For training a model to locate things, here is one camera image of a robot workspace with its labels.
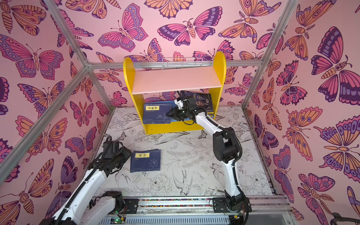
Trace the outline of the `dark blue portrait book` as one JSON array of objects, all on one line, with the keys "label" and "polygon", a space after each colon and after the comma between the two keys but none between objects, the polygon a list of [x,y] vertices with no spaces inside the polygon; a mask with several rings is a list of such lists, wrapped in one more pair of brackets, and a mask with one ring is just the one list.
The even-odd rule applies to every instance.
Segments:
[{"label": "dark blue portrait book", "polygon": [[185,91],[183,94],[191,105],[205,108],[207,113],[214,112],[212,97],[210,94],[195,93],[190,91]]}]

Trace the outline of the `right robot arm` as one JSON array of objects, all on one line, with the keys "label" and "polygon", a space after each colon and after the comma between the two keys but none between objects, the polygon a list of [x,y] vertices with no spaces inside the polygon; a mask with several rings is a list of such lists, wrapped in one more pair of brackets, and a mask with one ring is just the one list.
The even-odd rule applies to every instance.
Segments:
[{"label": "right robot arm", "polygon": [[250,212],[250,202],[240,187],[236,163],[241,159],[243,151],[240,141],[232,127],[218,124],[208,115],[204,107],[197,106],[193,97],[182,97],[174,100],[173,107],[166,115],[178,122],[191,120],[212,135],[213,153],[222,163],[225,176],[226,204],[230,211]]}]

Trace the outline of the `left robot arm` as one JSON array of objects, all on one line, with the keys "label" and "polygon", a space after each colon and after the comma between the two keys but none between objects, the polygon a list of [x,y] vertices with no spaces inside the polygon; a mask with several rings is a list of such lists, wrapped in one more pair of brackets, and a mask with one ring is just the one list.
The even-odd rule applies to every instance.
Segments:
[{"label": "left robot arm", "polygon": [[98,188],[112,174],[120,171],[131,158],[132,151],[119,141],[107,139],[104,150],[91,163],[74,193],[41,225],[97,225],[112,212],[124,212],[125,202],[120,191],[106,191],[95,202]]}]

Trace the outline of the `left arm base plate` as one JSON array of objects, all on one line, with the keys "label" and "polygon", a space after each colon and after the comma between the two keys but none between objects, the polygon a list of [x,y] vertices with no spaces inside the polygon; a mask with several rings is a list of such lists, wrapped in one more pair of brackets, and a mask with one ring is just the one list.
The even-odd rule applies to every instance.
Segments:
[{"label": "left arm base plate", "polygon": [[136,214],[138,209],[139,199],[126,198],[123,200],[122,214]]}]

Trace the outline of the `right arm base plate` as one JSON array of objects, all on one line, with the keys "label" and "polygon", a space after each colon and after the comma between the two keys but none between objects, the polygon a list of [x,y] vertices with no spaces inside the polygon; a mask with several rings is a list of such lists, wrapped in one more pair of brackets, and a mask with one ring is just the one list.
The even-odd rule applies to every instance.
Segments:
[{"label": "right arm base plate", "polygon": [[252,212],[251,204],[246,201],[240,201],[238,203],[231,203],[228,198],[214,197],[211,200],[213,211],[215,213],[246,213]]}]

